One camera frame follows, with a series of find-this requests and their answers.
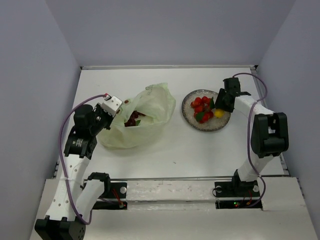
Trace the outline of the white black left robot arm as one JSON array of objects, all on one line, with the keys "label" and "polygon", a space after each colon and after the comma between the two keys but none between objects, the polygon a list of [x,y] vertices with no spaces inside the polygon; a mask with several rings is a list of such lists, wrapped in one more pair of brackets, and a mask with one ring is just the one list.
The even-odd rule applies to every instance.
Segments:
[{"label": "white black left robot arm", "polygon": [[84,179],[86,168],[97,145],[97,135],[110,129],[114,114],[83,104],[73,110],[74,125],[65,147],[60,151],[63,175],[43,219],[34,229],[43,240],[82,240],[92,221],[92,210],[98,198],[110,194],[111,180],[107,173],[94,172]]}]

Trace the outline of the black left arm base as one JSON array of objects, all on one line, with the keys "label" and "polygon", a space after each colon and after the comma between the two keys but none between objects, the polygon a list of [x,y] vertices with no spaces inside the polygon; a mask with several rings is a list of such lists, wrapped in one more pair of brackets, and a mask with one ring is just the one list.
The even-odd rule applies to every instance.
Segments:
[{"label": "black left arm base", "polygon": [[125,210],[127,183],[114,182],[109,175],[91,176],[84,181],[76,207],[80,213],[93,210]]}]

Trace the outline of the red fake fruit bunch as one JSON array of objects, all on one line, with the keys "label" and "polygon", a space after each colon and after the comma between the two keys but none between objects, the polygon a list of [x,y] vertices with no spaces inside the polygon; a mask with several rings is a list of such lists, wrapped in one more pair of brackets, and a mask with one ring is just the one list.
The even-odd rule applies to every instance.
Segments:
[{"label": "red fake fruit bunch", "polygon": [[196,97],[191,103],[194,119],[200,123],[206,123],[214,117],[215,102],[213,97]]}]

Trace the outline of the green printed plastic bag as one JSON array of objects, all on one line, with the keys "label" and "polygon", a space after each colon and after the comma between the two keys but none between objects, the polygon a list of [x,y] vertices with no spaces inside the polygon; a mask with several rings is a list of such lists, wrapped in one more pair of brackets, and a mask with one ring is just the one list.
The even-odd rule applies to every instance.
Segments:
[{"label": "green printed plastic bag", "polygon": [[171,120],[176,99],[167,83],[149,85],[133,98],[123,102],[109,130],[98,134],[108,149],[130,149],[157,139]]}]

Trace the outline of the yellow fake fruit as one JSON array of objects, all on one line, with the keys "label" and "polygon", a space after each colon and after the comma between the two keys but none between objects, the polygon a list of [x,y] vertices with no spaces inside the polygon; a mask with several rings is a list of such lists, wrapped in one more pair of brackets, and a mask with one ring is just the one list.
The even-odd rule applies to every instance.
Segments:
[{"label": "yellow fake fruit", "polygon": [[214,111],[214,116],[215,116],[216,118],[222,118],[222,117],[224,116],[224,114],[225,114],[225,111],[222,110],[222,109],[216,109],[216,110]]}]

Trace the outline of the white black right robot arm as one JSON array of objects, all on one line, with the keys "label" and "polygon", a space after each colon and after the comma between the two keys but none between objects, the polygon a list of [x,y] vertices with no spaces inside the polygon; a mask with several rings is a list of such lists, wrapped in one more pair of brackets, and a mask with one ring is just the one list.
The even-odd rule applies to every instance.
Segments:
[{"label": "white black right robot arm", "polygon": [[247,160],[235,172],[238,178],[230,183],[235,196],[242,196],[249,189],[247,182],[254,182],[265,166],[289,148],[288,118],[283,112],[274,112],[241,90],[237,77],[223,80],[215,108],[232,113],[237,110],[247,117]]}]

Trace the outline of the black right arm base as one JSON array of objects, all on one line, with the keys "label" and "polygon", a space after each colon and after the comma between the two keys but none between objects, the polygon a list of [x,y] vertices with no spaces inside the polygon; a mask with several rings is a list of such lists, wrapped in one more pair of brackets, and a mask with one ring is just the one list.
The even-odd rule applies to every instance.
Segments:
[{"label": "black right arm base", "polygon": [[260,189],[257,181],[245,182],[244,186],[235,187],[231,181],[214,183],[212,195],[215,197],[215,207],[222,209],[262,209]]}]

